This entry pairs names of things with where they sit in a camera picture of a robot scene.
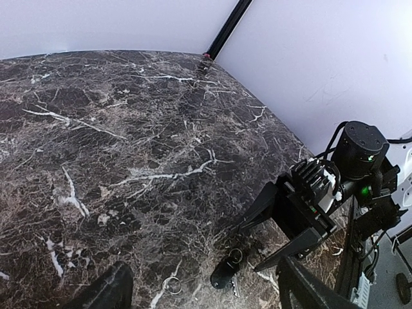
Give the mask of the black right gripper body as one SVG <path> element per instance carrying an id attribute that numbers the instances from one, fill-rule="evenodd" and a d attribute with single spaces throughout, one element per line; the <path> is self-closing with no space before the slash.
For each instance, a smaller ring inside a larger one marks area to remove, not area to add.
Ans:
<path id="1" fill-rule="evenodd" d="M 337 224 L 320 208 L 306 203 L 292 183 L 292 177 L 283 173 L 275 182 L 272 218 L 289 240 L 293 240 L 306 229 L 314 228 L 322 239 L 337 230 Z"/>

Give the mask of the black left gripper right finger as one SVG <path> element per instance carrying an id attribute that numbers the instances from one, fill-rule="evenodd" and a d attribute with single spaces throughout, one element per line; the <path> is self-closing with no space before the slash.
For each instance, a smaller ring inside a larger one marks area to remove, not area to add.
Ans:
<path id="1" fill-rule="evenodd" d="M 276 274 L 282 308 L 294 308 L 291 296 L 299 308 L 359 308 L 330 290 L 293 257 L 283 256 Z"/>

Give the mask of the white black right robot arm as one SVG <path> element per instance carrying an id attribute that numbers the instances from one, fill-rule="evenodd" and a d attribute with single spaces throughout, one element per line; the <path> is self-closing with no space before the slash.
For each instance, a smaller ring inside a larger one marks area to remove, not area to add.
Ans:
<path id="1" fill-rule="evenodd" d="M 323 153 L 297 162 L 266 183 L 235 231 L 272 219 L 289 242 L 260 262 L 255 272 L 276 266 L 283 256 L 302 258 L 319 247 L 337 229 L 331 214 L 349 198 L 368 208 L 355 219 L 361 240 L 398 225 L 405 211 L 391 195 L 401 169 L 390 163 L 387 153 L 391 145 L 409 142 L 388 140 L 363 122 L 341 122 Z"/>

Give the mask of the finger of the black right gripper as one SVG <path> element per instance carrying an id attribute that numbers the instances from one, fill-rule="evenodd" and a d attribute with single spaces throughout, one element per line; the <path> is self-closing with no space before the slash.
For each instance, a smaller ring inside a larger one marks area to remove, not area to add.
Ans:
<path id="1" fill-rule="evenodd" d="M 315 228 L 308 228 L 258 264 L 254 268 L 254 272 L 261 272 L 268 268 L 277 266 L 282 257 L 294 256 L 296 254 L 300 254 L 301 252 L 305 252 L 306 250 L 312 250 L 321 240 L 322 237 Z"/>
<path id="2" fill-rule="evenodd" d="M 240 219 L 238 230 L 251 229 L 270 219 L 277 192 L 278 188 L 274 183 L 266 183 L 250 208 Z"/>

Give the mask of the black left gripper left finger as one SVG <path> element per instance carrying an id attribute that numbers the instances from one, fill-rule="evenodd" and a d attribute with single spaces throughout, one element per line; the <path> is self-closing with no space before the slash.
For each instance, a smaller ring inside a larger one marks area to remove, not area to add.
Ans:
<path id="1" fill-rule="evenodd" d="M 133 276 L 129 265 L 117 261 L 63 308 L 131 308 Z"/>

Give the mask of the black front rail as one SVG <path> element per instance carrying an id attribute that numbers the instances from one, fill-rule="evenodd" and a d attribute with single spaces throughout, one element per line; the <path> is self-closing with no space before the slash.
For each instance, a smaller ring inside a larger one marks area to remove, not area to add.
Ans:
<path id="1" fill-rule="evenodd" d="M 349 299 L 353 288 L 358 287 L 359 277 L 362 272 L 361 257 L 365 252 L 365 241 L 362 240 L 359 218 L 362 216 L 361 208 L 353 197 L 350 203 L 348 224 L 344 252 L 341 258 L 339 273 L 337 275 L 334 291 Z"/>

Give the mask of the black right corner post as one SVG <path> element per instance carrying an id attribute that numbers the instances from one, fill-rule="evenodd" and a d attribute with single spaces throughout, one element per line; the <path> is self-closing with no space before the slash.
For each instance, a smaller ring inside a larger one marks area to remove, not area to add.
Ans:
<path id="1" fill-rule="evenodd" d="M 217 58 L 251 3 L 252 0 L 239 0 L 237 2 L 209 49 L 203 54 L 204 57 L 213 61 Z"/>

